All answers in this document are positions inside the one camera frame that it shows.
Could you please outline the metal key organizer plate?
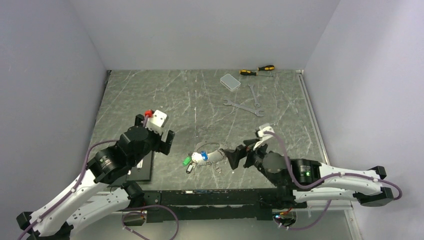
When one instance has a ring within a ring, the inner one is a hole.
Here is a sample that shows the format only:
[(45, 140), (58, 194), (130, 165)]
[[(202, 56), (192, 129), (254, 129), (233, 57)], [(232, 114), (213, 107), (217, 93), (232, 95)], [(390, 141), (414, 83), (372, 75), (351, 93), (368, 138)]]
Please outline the metal key organizer plate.
[[(204, 150), (204, 147), (208, 146), (208, 145), (215, 145), (216, 148), (212, 151), (207, 151)], [(209, 166), (209, 165), (213, 165), (216, 164), (218, 162), (223, 161), (224, 159), (226, 159), (226, 156), (223, 153), (223, 150), (226, 148), (226, 146), (222, 143), (218, 143), (215, 141), (201, 141), (199, 143), (197, 143), (194, 147), (194, 151), (188, 154), (188, 157), (191, 157), (191, 163), (194, 165), (195, 167), (200, 167), (200, 166)], [(201, 151), (205, 151), (209, 157), (208, 161), (204, 161), (202, 160), (202, 156), (201, 156)]]

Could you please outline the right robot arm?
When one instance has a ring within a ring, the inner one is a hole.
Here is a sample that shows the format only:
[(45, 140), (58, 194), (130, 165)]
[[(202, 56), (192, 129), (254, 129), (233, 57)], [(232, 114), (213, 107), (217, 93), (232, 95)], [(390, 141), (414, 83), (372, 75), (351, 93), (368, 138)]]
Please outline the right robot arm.
[(364, 207), (382, 207), (395, 200), (393, 190), (384, 182), (382, 166), (368, 170), (351, 170), (305, 158), (291, 159), (268, 145), (255, 147), (256, 139), (245, 140), (235, 149), (222, 149), (234, 170), (245, 159), (244, 168), (255, 167), (277, 188), (276, 203), (291, 204), (315, 200), (356, 201)]

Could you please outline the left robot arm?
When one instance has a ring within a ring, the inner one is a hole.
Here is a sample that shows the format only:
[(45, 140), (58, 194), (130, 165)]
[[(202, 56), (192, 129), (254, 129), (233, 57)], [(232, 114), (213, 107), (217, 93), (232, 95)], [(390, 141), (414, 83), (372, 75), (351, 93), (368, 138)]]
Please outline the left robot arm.
[(127, 181), (95, 201), (91, 197), (126, 176), (145, 156), (154, 152), (168, 155), (175, 134), (169, 131), (162, 140), (167, 121), (168, 116), (160, 110), (137, 115), (134, 125), (119, 139), (107, 140), (107, 148), (84, 159), (80, 174), (54, 199), (17, 216), (22, 230), (19, 239), (68, 240), (113, 212), (155, 207), (135, 181)]

